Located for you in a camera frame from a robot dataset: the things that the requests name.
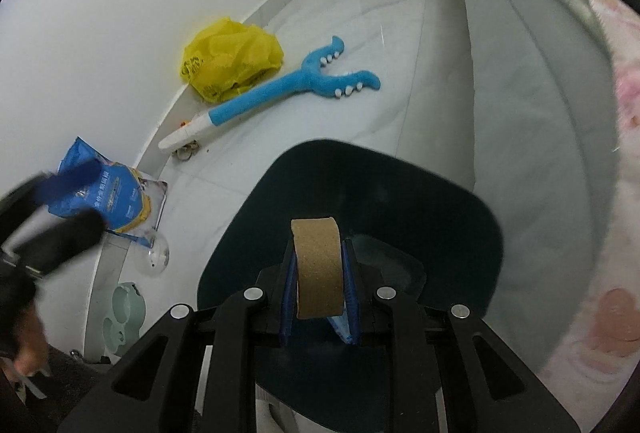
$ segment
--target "white marble floor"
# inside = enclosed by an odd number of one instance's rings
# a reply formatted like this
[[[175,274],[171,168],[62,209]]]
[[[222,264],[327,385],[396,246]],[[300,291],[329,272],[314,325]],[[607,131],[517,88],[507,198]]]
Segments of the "white marble floor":
[[[146,331],[171,305],[195,306],[198,279],[236,211],[284,151],[331,138],[397,156],[473,186],[473,86],[463,0],[293,0],[267,26],[286,56],[281,73],[335,34],[346,51],[327,69],[368,69],[382,81],[342,99],[292,96],[216,128],[188,162],[169,161],[160,230],[170,247],[156,278],[127,257],[120,281],[146,301]]]

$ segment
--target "transparent plastic ball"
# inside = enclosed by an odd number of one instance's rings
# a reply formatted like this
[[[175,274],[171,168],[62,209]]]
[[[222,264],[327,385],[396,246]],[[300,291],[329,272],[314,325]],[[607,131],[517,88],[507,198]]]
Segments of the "transparent plastic ball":
[[[169,244],[158,231],[149,230],[144,238],[153,243],[151,248],[133,242],[130,252],[134,255],[136,270],[148,276],[158,276],[169,264]]]

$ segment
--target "pink patterned fabric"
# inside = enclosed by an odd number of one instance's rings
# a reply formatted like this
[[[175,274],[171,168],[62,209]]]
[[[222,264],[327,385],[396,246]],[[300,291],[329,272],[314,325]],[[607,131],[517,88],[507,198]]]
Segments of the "pink patterned fabric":
[[[618,182],[587,298],[539,374],[585,432],[613,405],[640,361],[640,16],[621,0],[589,1],[612,57]]]

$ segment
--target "blue snack bag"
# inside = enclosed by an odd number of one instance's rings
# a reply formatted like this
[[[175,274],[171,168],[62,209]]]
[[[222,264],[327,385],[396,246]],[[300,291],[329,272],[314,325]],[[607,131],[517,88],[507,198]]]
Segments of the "blue snack bag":
[[[107,222],[108,232],[151,247],[152,235],[148,231],[158,228],[166,198],[166,183],[145,179],[137,170],[109,161],[80,137],[66,152],[58,172],[89,159],[97,159],[102,165],[98,180],[49,205],[49,213],[70,217],[83,209],[94,208]]]

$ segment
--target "plastic food bag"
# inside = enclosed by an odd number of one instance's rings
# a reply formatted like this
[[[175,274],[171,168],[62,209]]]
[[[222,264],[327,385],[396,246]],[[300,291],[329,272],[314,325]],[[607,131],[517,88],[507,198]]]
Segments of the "plastic food bag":
[[[283,58],[275,36],[258,26],[222,18],[201,30],[184,49],[180,76],[209,103],[221,103],[280,70]]]
[[[107,222],[108,232],[152,247],[155,234],[149,231],[158,229],[166,200],[166,182],[146,179],[133,168],[109,161],[80,137],[66,152],[58,172],[91,158],[102,164],[100,178],[64,200],[51,204],[49,213],[70,217],[83,209],[95,208]]]

